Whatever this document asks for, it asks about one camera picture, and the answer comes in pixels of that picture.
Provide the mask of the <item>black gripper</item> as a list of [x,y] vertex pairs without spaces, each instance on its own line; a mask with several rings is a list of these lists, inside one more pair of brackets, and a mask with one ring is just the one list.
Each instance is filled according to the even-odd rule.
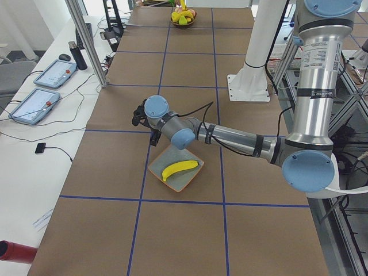
[[149,140],[149,143],[151,146],[157,146],[158,142],[159,142],[159,139],[161,137],[161,132],[155,128],[153,128],[149,122],[148,122],[148,118],[145,117],[143,119],[143,125],[147,128],[150,129],[151,131],[151,135],[150,135],[150,140]]

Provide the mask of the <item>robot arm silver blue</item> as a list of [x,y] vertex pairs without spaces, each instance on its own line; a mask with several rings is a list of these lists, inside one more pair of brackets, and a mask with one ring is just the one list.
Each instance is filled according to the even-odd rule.
[[239,155],[279,166],[287,183],[310,198],[343,194],[328,128],[343,39],[354,27],[360,1],[298,1],[295,30],[303,43],[292,131],[270,140],[171,111],[165,98],[145,99],[136,114],[158,141],[165,135],[179,150],[192,141],[218,144]]

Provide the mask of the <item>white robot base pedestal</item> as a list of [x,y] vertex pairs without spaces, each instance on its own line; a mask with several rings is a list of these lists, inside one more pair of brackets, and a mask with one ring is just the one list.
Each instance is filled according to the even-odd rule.
[[270,101],[266,78],[267,62],[288,4],[288,1],[259,1],[244,66],[237,74],[227,76],[231,101]]

